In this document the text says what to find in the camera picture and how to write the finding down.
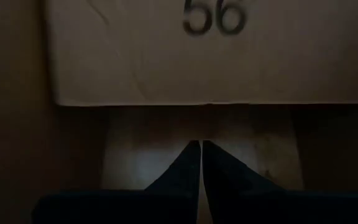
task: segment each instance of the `dark wall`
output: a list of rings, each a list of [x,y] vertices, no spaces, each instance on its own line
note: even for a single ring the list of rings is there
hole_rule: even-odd
[[[358,191],[358,105],[293,110],[305,187]]]
[[[0,223],[28,223],[41,195],[100,182],[107,114],[53,104],[41,8],[0,0]]]

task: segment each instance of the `cardboard box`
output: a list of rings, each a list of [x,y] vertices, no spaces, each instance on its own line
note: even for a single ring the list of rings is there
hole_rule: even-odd
[[[190,116],[193,114],[192,107],[180,107],[181,110],[175,107],[171,109],[175,113],[167,113],[167,107],[163,107],[160,113],[144,113],[143,110],[149,107],[140,107],[140,111],[129,114],[125,108],[122,110],[114,107],[111,108],[114,113],[110,119],[111,129],[114,129],[110,130],[106,141],[108,122],[106,114],[103,115],[106,108],[97,112],[84,108],[62,108],[50,103],[40,4],[41,1],[34,0],[0,0],[0,223],[30,223],[33,206],[39,197],[45,194],[60,189],[101,187],[100,161],[103,160],[102,149],[105,142],[108,144],[108,150],[120,144],[126,146],[125,142],[128,146],[135,146],[128,139],[137,140],[137,146],[149,145],[150,148],[157,146],[157,149],[161,149],[167,141],[161,141],[158,135],[169,138],[171,134],[179,133],[176,135],[179,138],[181,130],[180,127],[176,128],[178,123],[185,133],[184,137],[193,137],[193,132],[197,131],[192,128],[196,126],[195,122],[204,123],[204,126],[197,126],[201,130],[205,126],[208,129],[209,125],[221,126],[221,131],[231,130],[230,127],[235,124],[234,131],[239,135],[243,133],[242,130],[247,130],[240,126],[241,121],[246,125],[254,123],[255,119],[249,121],[248,116],[242,115],[242,110],[233,111],[237,116],[231,116],[232,113],[229,112],[223,113],[226,116],[222,116],[222,110],[232,107],[226,105],[211,109],[210,116],[204,115],[207,114],[206,111],[196,117]],[[282,129],[288,121],[285,119],[285,113],[282,115],[271,108],[264,110],[264,113],[259,109],[255,112],[259,118],[256,121],[260,122],[253,127],[257,128],[254,130],[255,134],[259,135],[263,131],[262,136],[259,135],[257,139],[261,142],[262,149],[272,149],[273,152],[282,150],[277,145],[283,144],[277,142],[284,137],[284,143],[289,142],[289,146],[296,144],[299,148],[306,190],[358,192],[358,106],[351,106],[351,110],[347,106],[312,106],[307,110],[302,106],[300,108],[301,111],[295,111],[296,116],[291,116],[295,118],[296,124],[296,135],[293,136],[298,136],[292,144],[287,138],[288,135],[282,134],[288,133],[287,129]],[[116,113],[121,112],[122,116],[117,116]],[[229,123],[219,124],[218,120],[209,123],[211,117],[223,118],[229,120]],[[125,126],[125,121],[131,121],[130,125]],[[128,136],[130,131],[120,128],[144,131]],[[156,130],[157,134],[154,136],[149,130]],[[129,138],[120,138],[118,132],[123,132],[124,137]],[[244,133],[244,137],[231,134],[227,136],[241,140],[246,139],[249,134],[252,133]],[[277,156],[286,155],[268,152],[264,156],[270,159],[269,164],[272,166],[275,166],[277,161],[282,161],[277,159]]]
[[[49,0],[68,106],[358,103],[355,0]]]

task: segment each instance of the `printed number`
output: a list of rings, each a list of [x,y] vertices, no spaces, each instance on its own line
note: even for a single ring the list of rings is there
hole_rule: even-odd
[[[208,6],[203,3],[191,4],[191,0],[185,2],[185,14],[190,14],[194,10],[200,10],[205,13],[205,23],[201,29],[194,30],[189,21],[183,21],[183,28],[190,35],[203,35],[209,31],[212,26],[212,12]]]
[[[246,25],[246,14],[245,12],[241,9],[240,6],[238,6],[237,4],[234,3],[227,3],[223,8],[223,0],[218,0],[216,2],[216,22],[217,22],[217,26],[219,28],[219,30],[226,35],[237,35],[239,34],[244,26]],[[237,24],[237,26],[233,29],[228,29],[224,26],[223,24],[223,17],[225,15],[225,13],[227,13],[228,10],[233,10],[236,11],[239,15],[239,23]]]
[[[224,35],[237,35],[239,34],[247,22],[247,15],[242,10],[240,6],[234,3],[228,3],[223,7],[223,1],[224,0],[218,0],[216,2],[216,22],[217,27]],[[185,1],[185,14],[190,14],[194,10],[200,10],[203,11],[205,14],[205,23],[204,26],[200,29],[194,30],[191,25],[190,21],[186,20],[183,21],[183,28],[184,30],[190,34],[190,35],[203,35],[207,33],[211,26],[212,26],[212,12],[209,9],[209,7],[206,4],[203,3],[191,3],[191,0]],[[239,15],[239,22],[233,29],[228,29],[223,24],[223,18],[225,13],[227,13],[228,10],[236,11]]]

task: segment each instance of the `cardboard panel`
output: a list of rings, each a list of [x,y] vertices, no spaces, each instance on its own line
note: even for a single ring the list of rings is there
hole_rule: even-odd
[[[358,105],[292,112],[305,189],[358,192]]]
[[[0,0],[0,223],[31,223],[45,194],[99,188],[107,114],[53,104],[40,13]]]
[[[49,0],[48,23],[61,105],[358,103],[355,0]]]

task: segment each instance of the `brown cardboard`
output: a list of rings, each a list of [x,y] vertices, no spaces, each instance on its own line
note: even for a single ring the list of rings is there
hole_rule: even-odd
[[[358,1],[243,0],[238,35],[218,28],[216,0],[49,0],[57,102],[70,106],[358,103]],[[235,27],[228,10],[223,24]]]
[[[0,223],[32,223],[40,197],[101,181],[108,115],[50,99],[40,5],[0,0]]]

